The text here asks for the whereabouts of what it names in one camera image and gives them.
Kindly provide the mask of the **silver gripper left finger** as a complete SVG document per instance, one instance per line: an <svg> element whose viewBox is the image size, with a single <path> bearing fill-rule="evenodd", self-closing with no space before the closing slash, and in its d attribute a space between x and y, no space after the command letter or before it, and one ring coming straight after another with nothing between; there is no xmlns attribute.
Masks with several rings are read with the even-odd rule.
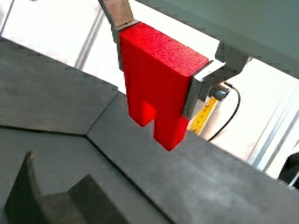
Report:
<svg viewBox="0 0 299 224"><path fill-rule="evenodd" d="M128 27L136 25L138 20L133 17L128 0L97 0L110 24L112 38L116 43L117 64L122 69L118 34Z"/></svg>

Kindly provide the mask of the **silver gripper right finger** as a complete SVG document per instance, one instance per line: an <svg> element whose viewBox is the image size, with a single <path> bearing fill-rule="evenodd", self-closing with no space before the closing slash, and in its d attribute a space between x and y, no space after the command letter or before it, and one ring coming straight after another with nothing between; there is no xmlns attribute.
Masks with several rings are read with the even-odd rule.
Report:
<svg viewBox="0 0 299 224"><path fill-rule="evenodd" d="M219 43L215 58L190 77L189 89L181 111L186 119L192 118L196 101L204 102L208 96L215 95L210 91L212 88L241 72L248 58L249 56L240 50L223 42Z"/></svg>

